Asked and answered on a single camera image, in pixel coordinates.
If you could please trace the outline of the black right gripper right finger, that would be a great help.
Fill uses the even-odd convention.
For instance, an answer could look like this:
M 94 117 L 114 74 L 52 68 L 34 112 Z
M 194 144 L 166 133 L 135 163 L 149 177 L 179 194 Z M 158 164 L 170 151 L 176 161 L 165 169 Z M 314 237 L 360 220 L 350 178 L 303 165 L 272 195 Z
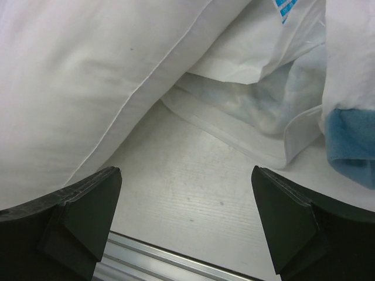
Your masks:
M 251 184 L 282 280 L 374 280 L 374 212 L 258 166 Z

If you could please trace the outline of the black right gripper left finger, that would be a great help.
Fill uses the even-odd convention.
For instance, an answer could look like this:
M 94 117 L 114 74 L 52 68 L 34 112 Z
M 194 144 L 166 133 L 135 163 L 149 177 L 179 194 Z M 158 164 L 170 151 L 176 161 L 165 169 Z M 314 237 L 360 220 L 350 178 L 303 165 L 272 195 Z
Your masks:
M 107 167 L 70 186 L 1 210 L 1 280 L 91 280 L 121 191 Z

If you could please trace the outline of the blue houndstooth pillowcase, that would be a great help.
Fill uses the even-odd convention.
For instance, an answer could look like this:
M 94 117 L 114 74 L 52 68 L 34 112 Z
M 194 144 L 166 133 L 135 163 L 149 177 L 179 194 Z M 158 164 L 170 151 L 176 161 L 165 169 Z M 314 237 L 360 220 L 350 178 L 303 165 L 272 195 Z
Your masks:
M 374 2 L 251 1 L 162 102 L 276 169 L 323 135 L 373 189 Z

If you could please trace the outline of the white pillow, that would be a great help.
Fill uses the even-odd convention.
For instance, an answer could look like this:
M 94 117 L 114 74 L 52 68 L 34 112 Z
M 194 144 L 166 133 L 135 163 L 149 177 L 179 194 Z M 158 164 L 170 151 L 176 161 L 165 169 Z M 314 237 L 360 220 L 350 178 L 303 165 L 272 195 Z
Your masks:
M 2 1 L 1 208 L 96 172 L 249 1 Z

